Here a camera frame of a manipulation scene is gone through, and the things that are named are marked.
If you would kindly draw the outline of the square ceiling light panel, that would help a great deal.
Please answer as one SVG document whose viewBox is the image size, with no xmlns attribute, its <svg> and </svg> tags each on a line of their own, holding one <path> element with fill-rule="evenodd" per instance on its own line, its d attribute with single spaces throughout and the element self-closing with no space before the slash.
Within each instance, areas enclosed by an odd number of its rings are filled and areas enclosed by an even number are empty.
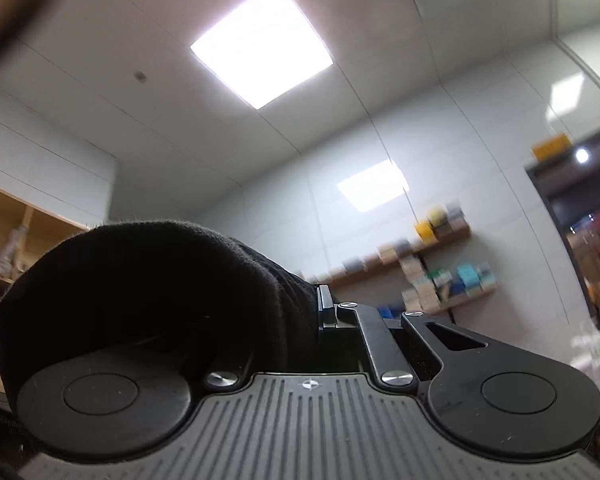
<svg viewBox="0 0 600 480">
<path fill-rule="evenodd" d="M 334 61 L 294 0 L 245 0 L 190 45 L 231 92 L 255 110 Z"/>
</svg>

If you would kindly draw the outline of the lower wooden wall shelf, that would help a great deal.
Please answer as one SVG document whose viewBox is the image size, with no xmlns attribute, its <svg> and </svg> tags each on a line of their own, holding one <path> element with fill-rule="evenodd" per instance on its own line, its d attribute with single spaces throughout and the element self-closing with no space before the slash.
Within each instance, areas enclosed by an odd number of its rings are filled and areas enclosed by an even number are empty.
<svg viewBox="0 0 600 480">
<path fill-rule="evenodd" d="M 439 300 L 438 304 L 434 304 L 431 308 L 425 309 L 423 304 L 420 305 L 420 310 L 428 314 L 439 314 L 441 312 L 449 311 L 454 308 L 464 306 L 464 304 L 470 304 L 471 302 L 478 301 L 484 297 L 492 295 L 498 290 L 498 282 L 487 284 L 486 287 L 478 286 L 469 290 L 463 290 L 458 294 L 450 295 L 445 300 Z M 380 315 L 383 318 L 397 318 L 401 313 L 405 311 L 405 307 L 391 307 L 382 306 L 378 307 Z"/>
</svg>

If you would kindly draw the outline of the upper wooden wall shelf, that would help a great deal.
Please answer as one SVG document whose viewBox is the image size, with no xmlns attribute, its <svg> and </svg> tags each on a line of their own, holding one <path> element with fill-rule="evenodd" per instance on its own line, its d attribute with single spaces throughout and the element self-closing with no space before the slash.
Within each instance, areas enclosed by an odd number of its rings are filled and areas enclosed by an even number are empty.
<svg viewBox="0 0 600 480">
<path fill-rule="evenodd" d="M 341 263 L 340 266 L 328 271 L 326 274 L 310 276 L 306 278 L 306 281 L 315 285 L 343 288 L 397 269 L 402 258 L 409 256 L 425 257 L 470 238 L 471 228 L 468 224 L 465 224 L 460 229 L 446 233 L 431 243 L 411 243 L 408 240 L 398 240 L 377 248 L 376 252 L 371 255 Z"/>
</svg>

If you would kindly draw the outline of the black quilted jacket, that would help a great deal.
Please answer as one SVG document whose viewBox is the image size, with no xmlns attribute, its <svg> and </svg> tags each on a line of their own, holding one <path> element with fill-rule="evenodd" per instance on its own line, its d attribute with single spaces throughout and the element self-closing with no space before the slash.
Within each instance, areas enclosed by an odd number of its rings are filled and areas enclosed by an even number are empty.
<svg viewBox="0 0 600 480">
<path fill-rule="evenodd" d="M 97 351 L 190 377 L 245 358 L 270 372 L 305 372 L 318 353 L 316 289 L 195 223 L 100 226 L 46 252 L 1 299 L 8 400 L 43 368 Z"/>
</svg>

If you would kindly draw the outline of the wooden wall shelf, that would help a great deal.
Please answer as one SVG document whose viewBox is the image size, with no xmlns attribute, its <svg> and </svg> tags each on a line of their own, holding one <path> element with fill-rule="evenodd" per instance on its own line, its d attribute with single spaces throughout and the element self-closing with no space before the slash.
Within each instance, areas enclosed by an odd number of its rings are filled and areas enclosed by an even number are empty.
<svg viewBox="0 0 600 480">
<path fill-rule="evenodd" d="M 340 266 L 328 271 L 326 274 L 310 276 L 306 278 L 306 281 L 315 285 L 343 288 L 397 269 L 402 258 L 409 256 L 425 257 L 470 238 L 471 228 L 468 224 L 465 224 L 460 229 L 446 233 L 431 243 L 411 243 L 408 240 L 398 240 L 377 248 L 376 252 L 371 255 L 341 263 Z"/>
<path fill-rule="evenodd" d="M 469 290 L 463 290 L 458 294 L 450 295 L 445 300 L 439 300 L 438 304 L 434 304 L 431 308 L 425 309 L 423 304 L 420 305 L 420 310 L 428 314 L 439 314 L 441 312 L 449 311 L 454 308 L 464 306 L 464 304 L 470 304 L 471 302 L 478 301 L 484 297 L 492 295 L 498 290 L 498 282 L 487 284 L 486 287 L 478 286 Z M 378 307 L 380 315 L 383 318 L 397 318 L 401 313 L 405 311 L 405 307 L 391 307 L 382 306 Z"/>
</svg>

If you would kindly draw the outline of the wooden cubby shelf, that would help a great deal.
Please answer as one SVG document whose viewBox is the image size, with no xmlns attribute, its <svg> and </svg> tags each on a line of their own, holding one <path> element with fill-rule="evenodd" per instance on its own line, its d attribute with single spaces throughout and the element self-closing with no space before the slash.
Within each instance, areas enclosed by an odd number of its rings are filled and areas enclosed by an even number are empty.
<svg viewBox="0 0 600 480">
<path fill-rule="evenodd" d="M 52 214 L 0 188 L 0 300 L 23 272 L 87 226 Z M 4 391 L 0 373 L 0 393 Z"/>
</svg>

